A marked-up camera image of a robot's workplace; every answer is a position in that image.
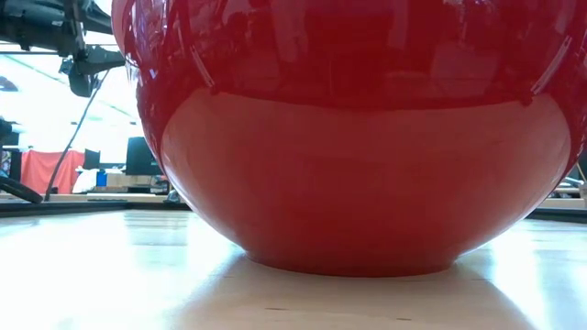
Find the wooden floor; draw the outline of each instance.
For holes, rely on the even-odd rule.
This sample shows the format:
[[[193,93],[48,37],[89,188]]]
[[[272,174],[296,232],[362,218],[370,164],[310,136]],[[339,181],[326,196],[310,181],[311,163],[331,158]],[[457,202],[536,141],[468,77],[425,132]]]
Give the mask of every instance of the wooden floor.
[[[443,273],[367,280],[254,264],[192,213],[2,219],[0,329],[587,329],[587,226],[526,220]]]

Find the red bowl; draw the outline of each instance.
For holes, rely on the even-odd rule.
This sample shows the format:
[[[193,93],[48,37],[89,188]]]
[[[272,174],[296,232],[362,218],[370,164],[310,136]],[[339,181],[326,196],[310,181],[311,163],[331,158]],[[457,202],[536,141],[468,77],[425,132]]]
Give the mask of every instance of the red bowl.
[[[528,215],[585,141],[587,7],[115,2],[150,146],[249,257],[443,270]]]

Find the red cloth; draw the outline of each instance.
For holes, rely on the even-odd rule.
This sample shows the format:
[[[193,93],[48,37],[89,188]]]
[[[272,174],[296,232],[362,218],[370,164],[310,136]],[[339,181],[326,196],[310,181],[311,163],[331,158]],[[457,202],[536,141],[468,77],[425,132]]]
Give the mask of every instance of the red cloth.
[[[35,192],[44,194],[60,156],[60,152],[31,150],[23,153],[21,182]],[[67,152],[53,182],[53,187],[58,187],[59,193],[72,193],[73,185],[78,177],[75,169],[83,166],[83,158],[82,152]]]

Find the bowl base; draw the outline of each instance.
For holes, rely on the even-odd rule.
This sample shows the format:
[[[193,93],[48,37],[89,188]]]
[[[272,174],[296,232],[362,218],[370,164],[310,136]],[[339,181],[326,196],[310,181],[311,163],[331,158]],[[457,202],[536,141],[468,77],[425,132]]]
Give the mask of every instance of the bowl base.
[[[410,266],[386,265],[382,262],[380,265],[333,265],[327,262],[321,264],[312,264],[306,262],[297,262],[289,259],[264,258],[258,254],[247,252],[247,258],[255,263],[278,270],[287,270],[314,275],[353,277],[353,278],[390,278],[427,275],[449,269],[454,263],[451,261],[440,262],[435,264],[415,264]]]

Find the glossy red surface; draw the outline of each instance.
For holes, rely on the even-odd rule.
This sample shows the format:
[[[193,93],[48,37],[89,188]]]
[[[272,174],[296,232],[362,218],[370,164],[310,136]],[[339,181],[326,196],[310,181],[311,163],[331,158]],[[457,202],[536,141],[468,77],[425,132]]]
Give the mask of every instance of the glossy red surface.
[[[585,2],[128,0],[113,24],[173,185],[261,263],[448,267],[585,143]]]

